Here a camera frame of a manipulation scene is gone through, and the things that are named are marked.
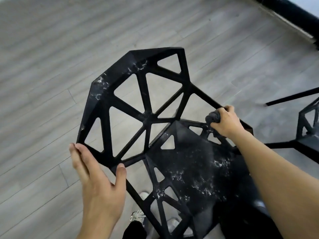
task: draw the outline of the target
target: wooden floor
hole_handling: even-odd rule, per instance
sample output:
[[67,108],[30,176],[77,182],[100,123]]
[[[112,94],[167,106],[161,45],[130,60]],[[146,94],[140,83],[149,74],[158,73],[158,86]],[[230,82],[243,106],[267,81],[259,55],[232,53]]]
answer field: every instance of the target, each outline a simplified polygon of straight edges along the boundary
[[[293,139],[298,111],[316,96],[262,104],[319,86],[315,48],[249,0],[6,0],[0,30],[0,239],[76,237],[81,185],[68,144],[76,141],[90,83],[129,50],[184,47],[191,81],[234,105],[263,142]],[[134,81],[118,96],[138,108]],[[154,109],[162,91],[176,89],[152,78],[149,86]],[[194,99],[186,118],[203,120],[211,110]],[[139,127],[111,115],[119,152]],[[87,142],[101,149],[98,124],[93,131]],[[278,152],[319,178],[318,164],[294,150]],[[128,180],[138,192],[152,189],[141,164],[128,168]],[[127,195],[112,238],[121,238],[136,209]],[[218,228],[207,237],[223,238]]]

